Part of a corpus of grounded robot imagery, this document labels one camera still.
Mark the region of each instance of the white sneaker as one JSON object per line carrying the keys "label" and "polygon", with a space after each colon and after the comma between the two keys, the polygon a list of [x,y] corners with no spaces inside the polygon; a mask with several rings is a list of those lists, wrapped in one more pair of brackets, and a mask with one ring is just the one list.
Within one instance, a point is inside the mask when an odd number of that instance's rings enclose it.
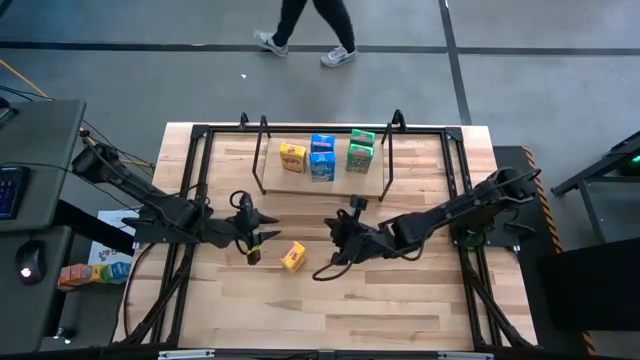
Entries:
{"label": "white sneaker", "polygon": [[348,53],[342,46],[333,49],[330,53],[322,55],[320,61],[327,67],[338,67],[356,59],[357,51]]}
{"label": "white sneaker", "polygon": [[280,57],[285,57],[289,53],[288,45],[276,46],[276,44],[273,43],[273,33],[256,30],[253,32],[253,37],[259,40],[259,45],[261,48],[269,50]]}

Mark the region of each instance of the concrete floor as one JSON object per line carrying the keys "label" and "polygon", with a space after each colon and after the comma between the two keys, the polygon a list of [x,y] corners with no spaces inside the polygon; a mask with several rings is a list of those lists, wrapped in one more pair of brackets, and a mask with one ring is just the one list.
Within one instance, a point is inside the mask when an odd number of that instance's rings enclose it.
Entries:
{"label": "concrete floor", "polygon": [[[360,45],[446,45],[438,0],[346,3]],[[448,6],[458,46],[640,47],[637,0],[449,0]],[[21,0],[0,19],[0,40],[245,45],[254,29],[274,29],[278,13],[278,0]],[[291,43],[336,40],[309,5]],[[86,120],[151,161],[167,122],[237,121],[243,111],[271,121],[385,123],[400,108],[413,124],[461,123],[447,54],[363,53],[332,70],[320,67],[320,55],[0,49],[0,58],[50,96],[85,99]],[[461,55],[459,61],[473,124],[489,126],[495,145],[532,147],[547,189],[638,130],[640,57]],[[29,90],[3,69],[0,84]],[[91,213],[121,207],[72,178],[63,195]],[[565,248],[595,244],[578,194],[549,198]],[[638,334],[593,335],[599,354],[640,358]]]}

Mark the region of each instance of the wooden table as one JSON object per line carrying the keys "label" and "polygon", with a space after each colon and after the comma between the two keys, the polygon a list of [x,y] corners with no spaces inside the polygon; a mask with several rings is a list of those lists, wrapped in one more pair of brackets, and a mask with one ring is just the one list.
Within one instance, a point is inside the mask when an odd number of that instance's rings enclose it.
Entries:
{"label": "wooden table", "polygon": [[[166,192],[179,190],[192,125],[167,124],[153,180],[154,185]],[[475,184],[496,169],[491,139],[487,127],[462,129]],[[229,195],[238,189],[247,190],[259,210],[280,219],[280,224],[266,228],[281,229],[282,234],[262,246],[262,261],[257,266],[248,266],[234,246],[197,247],[181,347],[473,348],[460,262],[447,228],[436,231],[427,241],[418,261],[369,260],[354,265],[338,280],[315,282],[311,279],[313,271],[325,265],[336,251],[322,219],[334,217],[339,208],[348,209],[348,197],[261,195],[251,176],[255,140],[255,134],[215,135],[208,178],[211,206],[217,217],[233,215]],[[361,218],[374,226],[389,217],[425,211],[449,199],[437,137],[394,135],[393,145],[395,180],[384,201],[370,201]],[[455,147],[451,148],[458,173]],[[198,171],[196,165],[192,183]],[[308,249],[308,259],[298,273],[289,274],[281,268],[278,258],[294,240]],[[158,296],[167,248],[156,246],[139,266],[129,298],[132,328]],[[486,256],[496,302],[521,334],[536,343],[514,255],[502,248],[487,248]],[[168,333],[173,305],[172,300],[163,338]],[[479,309],[483,335],[489,341],[484,307],[480,305]],[[123,337],[120,321],[114,340]]]}

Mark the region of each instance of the juice box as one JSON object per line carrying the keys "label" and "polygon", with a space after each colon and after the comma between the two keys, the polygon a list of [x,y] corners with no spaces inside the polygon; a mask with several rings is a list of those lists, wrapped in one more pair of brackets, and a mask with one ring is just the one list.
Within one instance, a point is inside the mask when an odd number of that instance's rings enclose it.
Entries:
{"label": "juice box", "polygon": [[282,143],[280,145],[280,160],[285,170],[295,171],[304,174],[307,164],[305,158],[307,150],[304,146]]}
{"label": "juice box", "polygon": [[103,283],[104,282],[104,279],[102,278],[103,267],[104,265],[91,265],[91,278],[89,279],[89,281]]}
{"label": "juice box", "polygon": [[63,291],[68,291],[73,289],[73,286],[69,284],[71,280],[71,267],[65,266],[60,269],[60,276],[58,277],[58,286],[57,288]]}
{"label": "juice box", "polygon": [[311,181],[333,181],[336,173],[336,154],[321,152],[309,154]]}
{"label": "juice box", "polygon": [[69,276],[69,285],[78,286],[86,284],[91,279],[91,266],[84,264],[72,265],[70,266]]}
{"label": "juice box", "polygon": [[289,272],[296,272],[307,258],[307,249],[300,245],[297,241],[293,242],[293,247],[287,254],[280,259],[280,263]]}
{"label": "juice box", "polygon": [[373,148],[356,144],[349,145],[347,151],[347,171],[366,174],[373,160]]}
{"label": "juice box", "polygon": [[311,135],[311,152],[333,152],[336,145],[336,137],[332,135]]}
{"label": "juice box", "polygon": [[111,265],[105,265],[102,268],[102,278],[105,282],[111,284],[122,284],[129,277],[130,265],[123,262],[117,262]]}
{"label": "juice box", "polygon": [[353,129],[351,130],[351,140],[349,144],[362,146],[373,146],[376,141],[376,134],[368,131]]}

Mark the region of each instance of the green juice box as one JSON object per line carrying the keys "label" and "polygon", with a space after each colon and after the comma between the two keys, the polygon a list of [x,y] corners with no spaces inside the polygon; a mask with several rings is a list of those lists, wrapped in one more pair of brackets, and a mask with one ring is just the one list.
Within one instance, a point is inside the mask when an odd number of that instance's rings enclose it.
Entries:
{"label": "green juice box", "polygon": [[366,174],[373,160],[373,148],[351,144],[347,150],[347,171]]}
{"label": "green juice box", "polygon": [[351,140],[349,144],[356,144],[362,146],[373,146],[376,141],[376,134],[368,131],[353,129],[351,130]]}

